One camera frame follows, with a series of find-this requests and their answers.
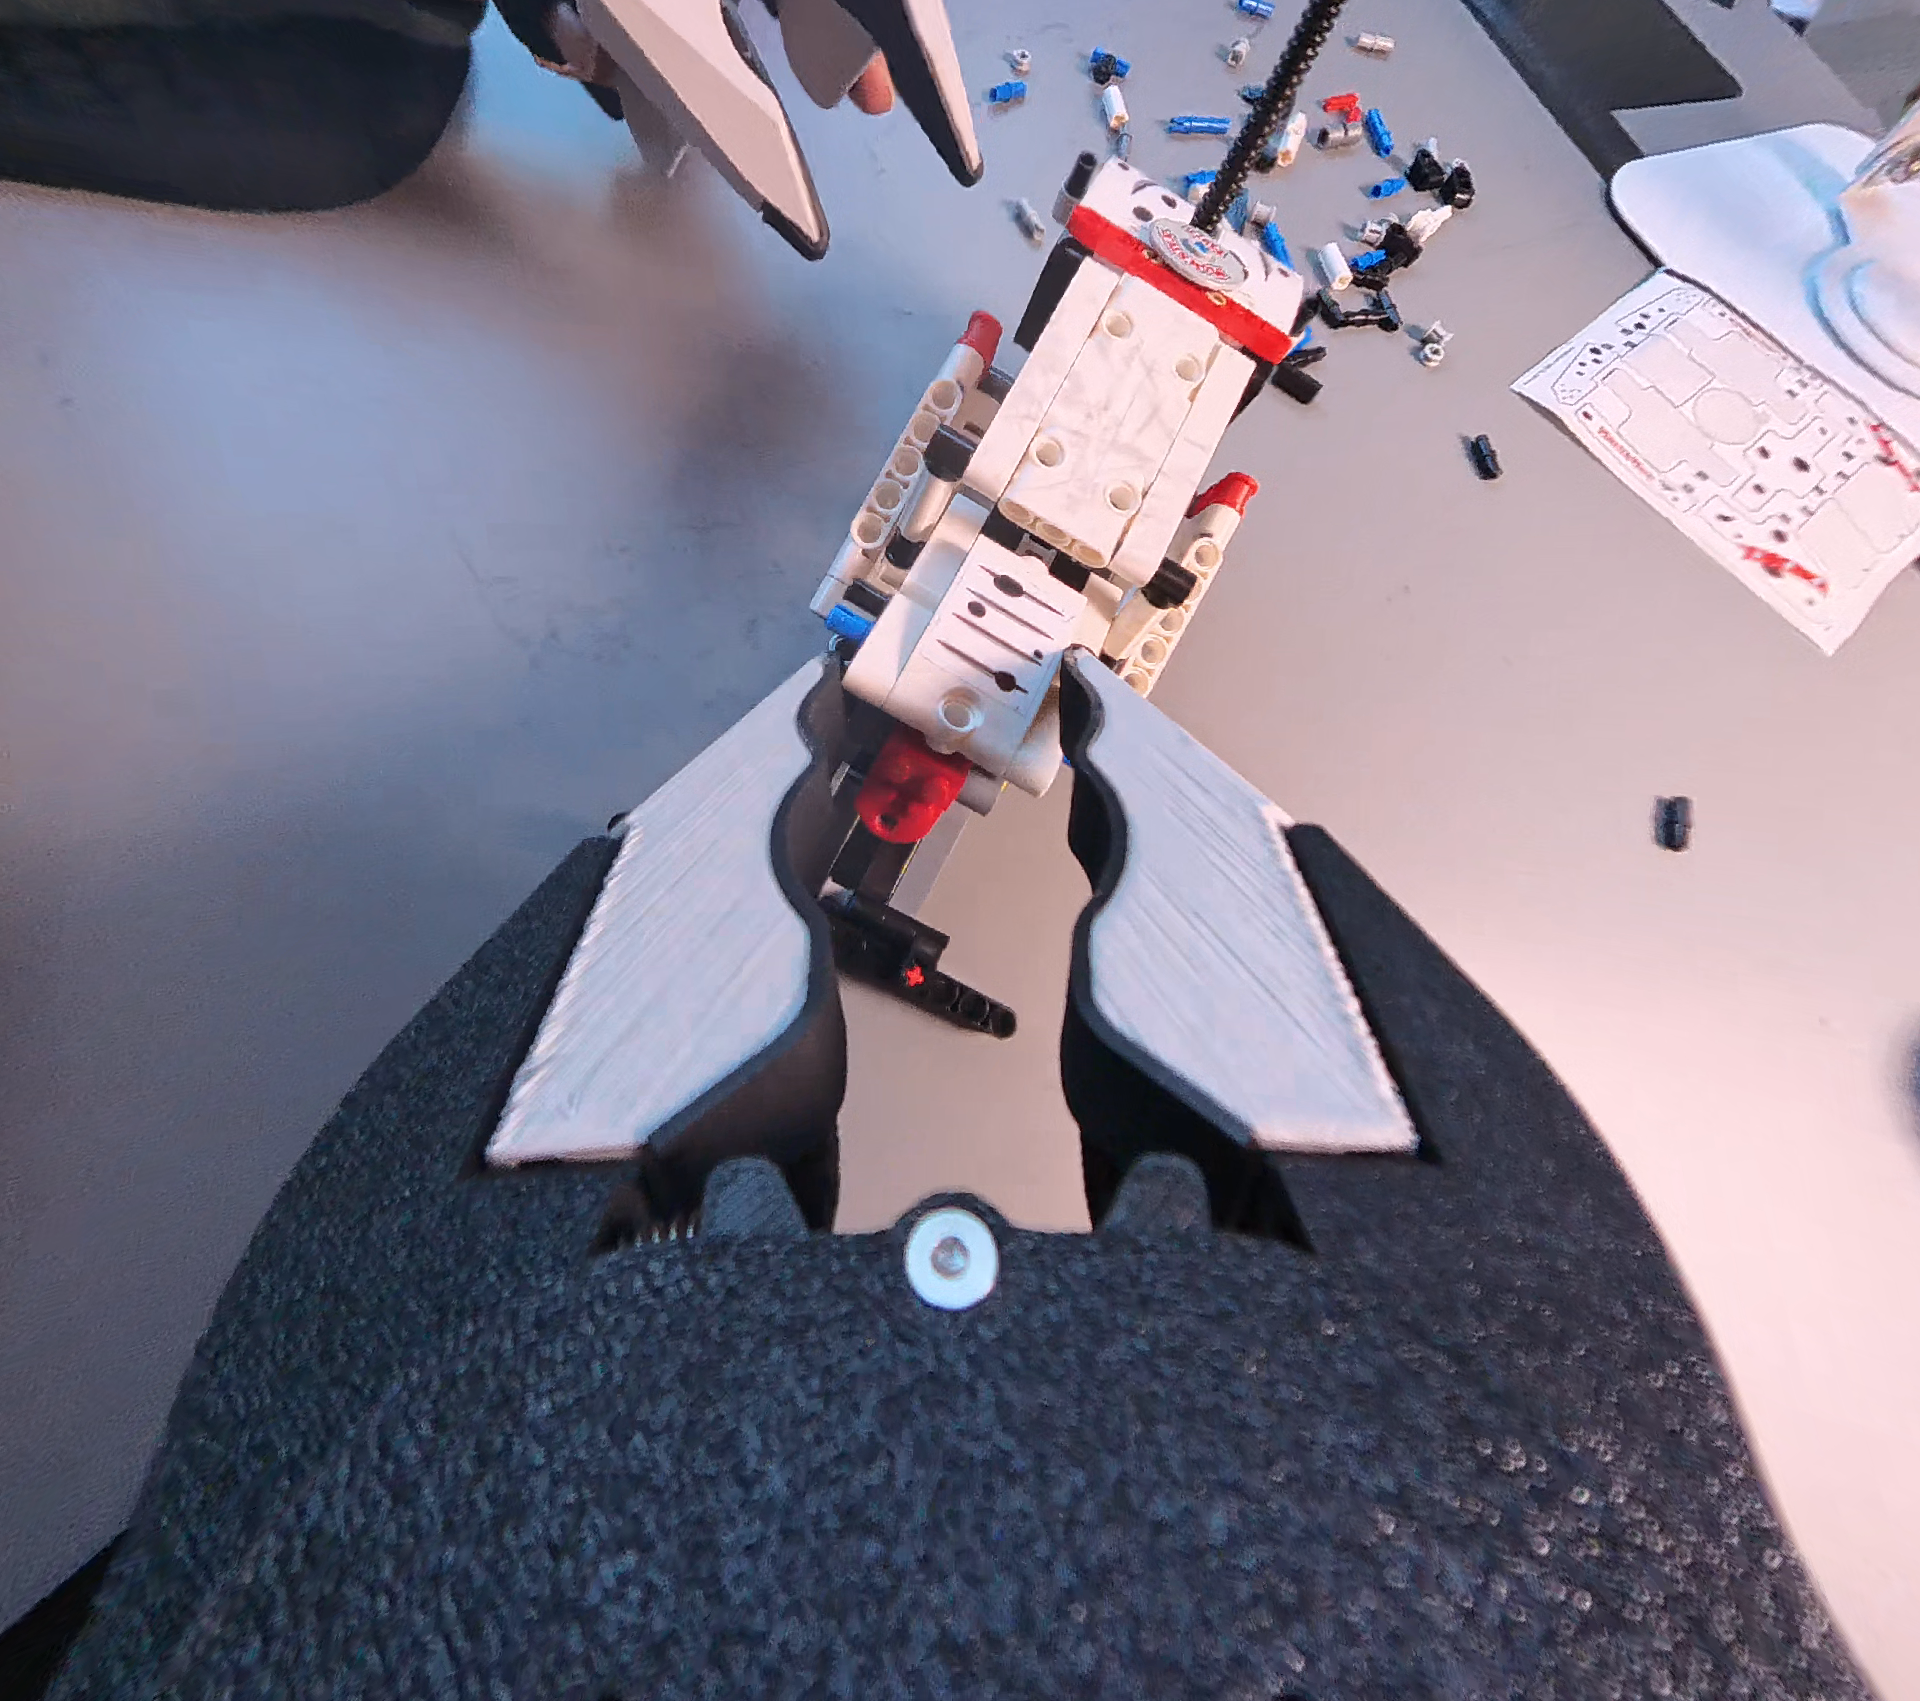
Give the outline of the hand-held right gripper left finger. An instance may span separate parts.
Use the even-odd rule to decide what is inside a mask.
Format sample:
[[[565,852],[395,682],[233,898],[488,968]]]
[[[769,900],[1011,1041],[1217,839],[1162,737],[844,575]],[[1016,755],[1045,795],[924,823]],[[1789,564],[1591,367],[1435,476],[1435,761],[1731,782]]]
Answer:
[[[664,1219],[723,1162],[767,1159],[835,1226],[849,1035],[819,895],[844,742],[844,670],[814,659],[626,816],[492,1170],[639,1162]]]

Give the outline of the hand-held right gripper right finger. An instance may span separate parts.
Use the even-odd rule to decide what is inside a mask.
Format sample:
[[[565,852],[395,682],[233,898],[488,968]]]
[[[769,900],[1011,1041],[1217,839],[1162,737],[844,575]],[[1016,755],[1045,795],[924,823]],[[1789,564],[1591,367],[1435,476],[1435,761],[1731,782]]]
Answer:
[[[1227,1229],[1298,1229],[1280,1157],[1420,1135],[1289,844],[1289,816],[1086,651],[1063,661],[1071,947],[1063,1084],[1100,1226],[1128,1172],[1193,1162]]]

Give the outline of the white brick toy truck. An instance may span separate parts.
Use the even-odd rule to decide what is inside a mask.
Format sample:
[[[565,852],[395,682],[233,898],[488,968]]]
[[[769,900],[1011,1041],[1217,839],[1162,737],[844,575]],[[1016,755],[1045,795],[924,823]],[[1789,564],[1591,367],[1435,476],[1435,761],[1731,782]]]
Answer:
[[[1231,226],[1256,154],[1347,0],[1308,0],[1199,200],[1122,154],[1084,153],[1065,235],[991,383],[970,331],[900,440],[817,605],[868,709],[854,825],[824,903],[843,973],[1007,1040],[1011,1010],[943,972],[947,939],[893,903],[893,866],[958,802],[1042,795],[1065,765],[1058,674],[1084,649],[1149,696],[1221,571],[1249,476],[1203,479],[1237,414],[1313,321],[1274,235]]]

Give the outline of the pile of small brick pieces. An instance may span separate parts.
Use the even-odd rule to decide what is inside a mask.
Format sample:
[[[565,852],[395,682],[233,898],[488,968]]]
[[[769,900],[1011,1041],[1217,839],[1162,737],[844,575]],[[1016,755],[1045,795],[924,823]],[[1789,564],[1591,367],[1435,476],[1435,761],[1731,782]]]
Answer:
[[[1414,213],[1409,220],[1371,220],[1359,232],[1355,255],[1340,247],[1321,251],[1311,264],[1301,323],[1387,334],[1406,325],[1391,292],[1392,277],[1419,263],[1438,226],[1468,210],[1476,183],[1464,163],[1445,161],[1413,136],[1396,136],[1368,95],[1340,91],[1321,100],[1308,95],[1311,75],[1331,45],[1362,57],[1389,57],[1395,47],[1381,33],[1349,34],[1351,2],[1308,0],[1270,76],[1237,91],[1237,115],[1188,109],[1165,121],[1168,136],[1221,142],[1212,167],[1190,172],[1172,190],[1170,210],[1193,213],[1208,236],[1253,247],[1256,260],[1282,267],[1290,251],[1272,205],[1256,196],[1261,179],[1290,172],[1304,146],[1322,153],[1367,146],[1382,167],[1381,179],[1367,185],[1367,198],[1381,205],[1409,196]]]

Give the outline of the dark grey flat mat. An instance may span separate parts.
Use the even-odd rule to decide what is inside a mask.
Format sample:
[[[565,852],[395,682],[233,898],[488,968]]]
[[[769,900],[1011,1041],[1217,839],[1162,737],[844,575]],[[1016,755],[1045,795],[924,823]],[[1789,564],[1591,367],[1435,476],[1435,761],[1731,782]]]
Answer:
[[[1639,154],[1621,110],[1743,95],[1664,0],[1462,2],[1603,179]]]

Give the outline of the white sticker sheet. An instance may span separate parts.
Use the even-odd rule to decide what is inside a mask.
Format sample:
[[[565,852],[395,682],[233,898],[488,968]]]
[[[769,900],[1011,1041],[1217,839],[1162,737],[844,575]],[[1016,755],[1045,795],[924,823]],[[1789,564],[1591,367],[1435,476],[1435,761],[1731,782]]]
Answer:
[[[1676,272],[1651,274],[1512,391],[1824,655],[1916,561],[1916,450]]]

